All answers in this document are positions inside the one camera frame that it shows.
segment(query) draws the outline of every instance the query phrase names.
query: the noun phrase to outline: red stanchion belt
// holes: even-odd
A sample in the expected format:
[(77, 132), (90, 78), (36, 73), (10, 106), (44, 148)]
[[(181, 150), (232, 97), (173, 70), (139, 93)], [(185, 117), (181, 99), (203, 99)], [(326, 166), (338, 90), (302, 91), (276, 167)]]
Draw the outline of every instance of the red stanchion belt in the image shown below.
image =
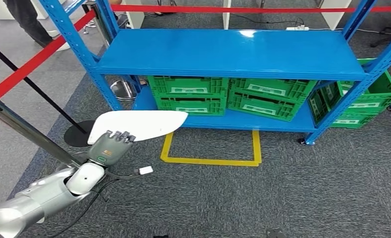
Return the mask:
[[(80, 20), (78, 20), (74, 27), (76, 30), (83, 28), (90, 20), (95, 17), (94, 11), (89, 11), (84, 15)], [(33, 56), (29, 61), (27, 61), (22, 67), (12, 73), (8, 78), (3, 80), (0, 83), (0, 98), (10, 91), (16, 84), (22, 81), (27, 75), (34, 71), (38, 66), (40, 66), (44, 61), (46, 61), (55, 51), (58, 50), (65, 43), (64, 37), (60, 35), (54, 39), (49, 45), (43, 48), (39, 53)]]
[[(349, 8), (248, 8), (248, 7), (210, 7), (210, 6), (157, 6), (157, 5), (111, 5), (113, 11), (143, 12), (204, 12), (204, 13), (318, 13), (354, 12)], [(391, 6), (376, 6), (372, 12), (391, 12)]]

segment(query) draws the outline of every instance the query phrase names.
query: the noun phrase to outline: person's leg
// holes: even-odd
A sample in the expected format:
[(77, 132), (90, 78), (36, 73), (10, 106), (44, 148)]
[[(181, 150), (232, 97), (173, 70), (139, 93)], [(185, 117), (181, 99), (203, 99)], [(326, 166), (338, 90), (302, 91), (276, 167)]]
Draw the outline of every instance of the person's leg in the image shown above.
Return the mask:
[(7, 4), (8, 10), (19, 23), (20, 27), (23, 28), (39, 45), (45, 47), (53, 40), (41, 23), (36, 19), (38, 14), (30, 0), (3, 1)]

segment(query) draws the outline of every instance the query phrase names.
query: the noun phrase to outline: floor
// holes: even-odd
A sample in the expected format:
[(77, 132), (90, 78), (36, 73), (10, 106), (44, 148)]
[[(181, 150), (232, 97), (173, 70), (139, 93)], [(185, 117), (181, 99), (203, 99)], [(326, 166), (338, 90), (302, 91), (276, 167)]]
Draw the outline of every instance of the floor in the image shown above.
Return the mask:
[[(176, 2), (179, 5), (204, 3)], [(240, 1), (235, 6), (258, 4)], [(270, 1), (270, 7), (278, 6), (313, 7), (315, 3), (312, 0)], [(311, 28), (326, 27), (317, 14), (246, 16), (257, 21), (302, 17)], [(391, 24), (391, 13), (372, 13), (362, 28), (379, 30), (386, 22)], [(50, 22), (45, 24), (52, 29)], [(221, 24), (219, 14), (173, 14), (146, 19), (143, 27), (221, 28)], [(234, 15), (230, 19), (233, 29), (286, 26), (286, 23), (265, 26)], [(39, 50), (14, 22), (0, 21), (1, 27), (11, 31), (1, 33), (0, 30), (0, 35), (4, 34), (0, 36), (0, 49), (16, 64), (22, 64)], [(94, 29), (90, 32), (83, 39), (97, 52), (101, 41)], [(22, 47), (8, 41), (11, 34), (21, 37), (18, 44)], [(374, 57), (383, 47), (371, 49), (368, 45), (381, 37), (358, 32), (350, 45), (358, 58)], [(0, 63), (0, 80), (9, 74)], [(94, 119), (109, 111), (72, 52), (57, 53), (30, 78), (78, 121)], [(2, 100), (67, 151), (83, 150), (63, 142), (62, 135), (69, 123), (26, 85), (18, 85)], [(155, 172), (145, 178), (111, 185), (104, 193), (108, 202), (98, 199), (60, 237), (263, 238), (265, 230), (271, 227), (281, 227), (288, 237), (296, 238), (391, 237), (391, 113), (382, 113), (359, 130), (330, 129), (315, 146), (297, 144), (296, 139), (302, 136), (301, 133), (260, 132), (263, 162), (257, 168), (167, 164), (159, 159), (163, 137), (136, 143), (112, 171), (126, 174), (152, 165)], [(247, 160), (252, 158), (251, 142), (249, 131), (183, 128), (175, 133), (169, 155)], [(0, 150), (4, 151), (4, 156), (0, 155), (0, 201), (52, 173), (57, 166), (46, 152), (1, 124)], [(22, 237), (53, 235), (69, 224), (90, 199), (43, 225), (34, 225)]]

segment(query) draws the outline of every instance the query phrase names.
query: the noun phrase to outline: yellow floor tape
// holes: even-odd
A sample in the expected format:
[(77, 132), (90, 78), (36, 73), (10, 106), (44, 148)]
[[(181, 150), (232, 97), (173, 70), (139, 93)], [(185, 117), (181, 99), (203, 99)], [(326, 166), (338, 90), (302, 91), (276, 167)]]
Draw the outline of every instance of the yellow floor tape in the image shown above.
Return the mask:
[(183, 163), (183, 164), (198, 164), (198, 165), (230, 165), (230, 166), (254, 166), (257, 167), (262, 162), (261, 145), (259, 131), (252, 131), (252, 147), (254, 160), (222, 160), (222, 159), (194, 159), (194, 158), (180, 158), (169, 157), (169, 149), (172, 144), (173, 132), (166, 135), (165, 143), (163, 144), (161, 160), (168, 163)]

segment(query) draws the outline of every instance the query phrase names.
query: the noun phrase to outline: shoe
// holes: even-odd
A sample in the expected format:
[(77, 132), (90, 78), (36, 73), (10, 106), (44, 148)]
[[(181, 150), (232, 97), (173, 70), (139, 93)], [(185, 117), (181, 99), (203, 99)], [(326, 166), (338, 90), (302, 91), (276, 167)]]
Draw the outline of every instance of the shoe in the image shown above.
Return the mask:
[(64, 45), (62, 45), (60, 48), (58, 48), (57, 51), (65, 51), (68, 49), (70, 49), (70, 45), (67, 42), (65, 42)]
[(48, 35), (51, 37), (55, 37), (55, 36), (59, 35), (59, 31), (57, 31), (57, 30), (47, 31), (47, 32), (48, 32)]

